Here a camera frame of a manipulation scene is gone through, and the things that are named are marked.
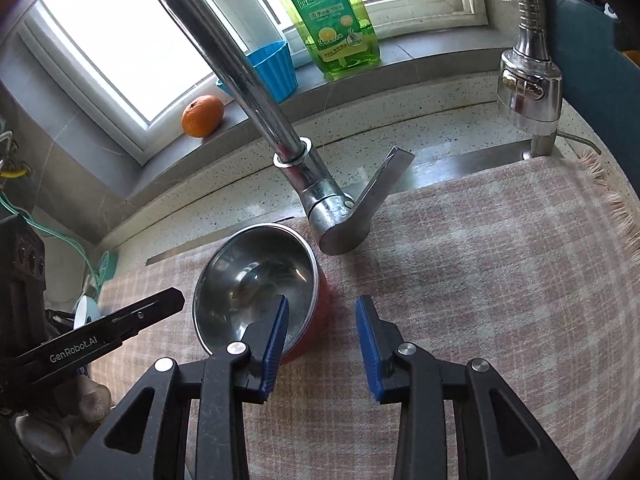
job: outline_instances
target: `red bowl exterior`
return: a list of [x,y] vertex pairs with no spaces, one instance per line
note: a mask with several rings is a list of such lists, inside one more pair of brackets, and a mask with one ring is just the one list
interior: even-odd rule
[[331,295],[329,285],[326,282],[324,272],[318,264],[318,300],[312,305],[312,313],[309,323],[300,335],[298,341],[290,349],[284,352],[280,360],[280,364],[285,365],[295,361],[302,354],[306,353],[311,345],[319,338],[320,334],[326,329],[329,319],[329,308],[331,303]]

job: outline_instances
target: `orange fruit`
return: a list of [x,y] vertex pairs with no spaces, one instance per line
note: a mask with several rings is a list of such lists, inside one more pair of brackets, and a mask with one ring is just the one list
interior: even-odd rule
[[206,137],[220,126],[225,105],[213,95],[195,98],[182,112],[182,129],[191,137]]

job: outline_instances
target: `bottle label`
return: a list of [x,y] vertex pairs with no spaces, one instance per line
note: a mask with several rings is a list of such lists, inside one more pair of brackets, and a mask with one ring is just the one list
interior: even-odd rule
[[325,62],[364,52],[367,44],[349,0],[291,0]]

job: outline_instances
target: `speckled countertop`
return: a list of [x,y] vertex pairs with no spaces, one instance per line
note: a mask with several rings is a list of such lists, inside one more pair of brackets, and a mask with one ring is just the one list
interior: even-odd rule
[[[603,147],[567,104],[560,129]],[[394,145],[415,153],[415,163],[421,164],[529,137],[497,115],[494,74],[386,92],[319,114],[296,124],[296,130],[319,146],[341,186],[369,180]],[[556,146],[566,157],[575,157],[581,148],[563,139]],[[107,236],[100,250],[118,251],[121,274],[188,240],[298,204],[285,177],[271,165],[272,156],[264,142],[256,142],[225,157],[145,207]],[[614,190],[640,212],[638,197],[608,150],[604,160]]]

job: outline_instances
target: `pink plaid towel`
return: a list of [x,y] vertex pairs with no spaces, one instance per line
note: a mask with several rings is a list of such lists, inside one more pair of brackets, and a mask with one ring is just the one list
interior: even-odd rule
[[[392,477],[399,409],[367,390],[353,317],[361,294],[437,358],[491,361],[577,475],[606,478],[640,426],[640,271],[605,195],[579,163],[538,158],[389,197],[359,248],[316,250],[330,323],[280,369],[267,404],[245,406],[252,479]],[[288,224],[311,240],[305,219]],[[107,311],[169,286],[186,298],[183,312],[94,364],[115,400],[159,357],[205,356],[191,299],[221,243],[105,285]],[[450,417],[448,429],[456,478]],[[193,443],[191,432],[189,464]]]

